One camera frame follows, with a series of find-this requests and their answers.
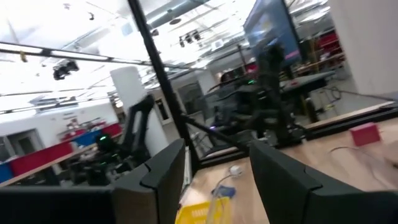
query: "white wall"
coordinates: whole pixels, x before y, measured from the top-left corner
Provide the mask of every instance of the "white wall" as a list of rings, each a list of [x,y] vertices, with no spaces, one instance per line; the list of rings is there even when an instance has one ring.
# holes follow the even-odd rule
[[[0,115],[0,136],[36,129],[44,147],[58,144],[58,134],[66,131],[69,117],[77,116],[79,123],[103,118],[108,123],[118,122],[109,100],[80,103],[79,107],[59,109],[30,115],[26,112]]]

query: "white column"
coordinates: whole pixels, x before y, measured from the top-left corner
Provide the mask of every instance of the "white column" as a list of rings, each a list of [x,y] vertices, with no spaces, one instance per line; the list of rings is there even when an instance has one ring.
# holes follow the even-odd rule
[[[329,0],[360,93],[398,90],[398,1]]]
[[[147,91],[139,79],[139,72],[136,67],[118,68],[110,73],[119,98],[123,102],[124,112],[127,115],[128,109],[146,96]],[[169,145],[163,127],[154,110],[150,112],[145,143],[151,156],[156,155]]]
[[[216,78],[209,70],[198,72],[197,78],[204,95],[211,87],[217,85]]]

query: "black metal frame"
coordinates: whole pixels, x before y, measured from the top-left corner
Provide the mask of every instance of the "black metal frame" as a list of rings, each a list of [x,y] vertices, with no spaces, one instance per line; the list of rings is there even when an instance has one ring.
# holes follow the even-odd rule
[[[128,0],[128,2],[131,7],[133,16],[136,20],[137,27],[141,32],[142,38],[144,39],[146,49],[150,56],[150,60],[152,61],[156,76],[159,80],[159,84],[165,96],[166,102],[169,105],[170,112],[172,114],[174,123],[177,127],[178,133],[182,138],[185,139],[185,144],[190,148],[192,176],[194,176],[199,169],[216,166],[218,164],[247,157],[249,155],[249,149],[246,145],[242,145],[241,143],[236,142],[233,139],[230,139],[229,137],[217,131],[211,130],[210,128],[207,128],[206,126],[197,123],[195,120],[189,118],[188,116],[185,116],[182,113],[182,110],[180,109],[177,99],[175,99],[174,97],[172,86],[164,71],[164,64],[162,63],[158,51],[156,49],[155,43],[152,40],[152,36],[150,34],[150,30],[148,29],[146,18],[141,8],[141,4],[138,0]],[[370,121],[375,121],[375,122],[384,121],[396,117],[398,117],[397,108],[379,108],[374,111],[366,112],[353,117],[324,124],[316,128],[310,128],[309,132],[311,134],[308,136],[308,139],[312,140],[312,139],[322,138],[324,136],[328,136],[331,134],[340,133],[354,126],[364,124]],[[218,154],[216,156],[199,158],[194,148],[193,142],[190,139],[190,134],[188,132],[187,124],[191,124],[197,127],[198,129],[201,129],[202,131],[208,133],[209,135],[219,138],[231,144],[232,146],[236,146],[236,149],[227,151],[222,154]]]

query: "display screen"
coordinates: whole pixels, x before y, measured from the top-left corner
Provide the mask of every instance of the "display screen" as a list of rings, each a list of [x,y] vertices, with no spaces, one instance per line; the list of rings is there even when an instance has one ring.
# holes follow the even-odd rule
[[[287,64],[301,60],[299,43],[284,0],[257,0],[244,24],[244,31],[255,56],[269,45],[279,43]]]

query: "blue bin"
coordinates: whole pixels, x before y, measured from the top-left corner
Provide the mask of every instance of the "blue bin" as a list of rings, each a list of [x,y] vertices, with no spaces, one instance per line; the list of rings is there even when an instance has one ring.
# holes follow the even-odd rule
[[[13,177],[14,175],[12,174],[9,164],[0,164],[0,183],[12,179]]]
[[[73,141],[77,143],[79,146],[89,146],[95,143],[95,137],[97,137],[101,133],[102,133],[101,130],[88,132],[82,134],[81,136],[78,136]]]

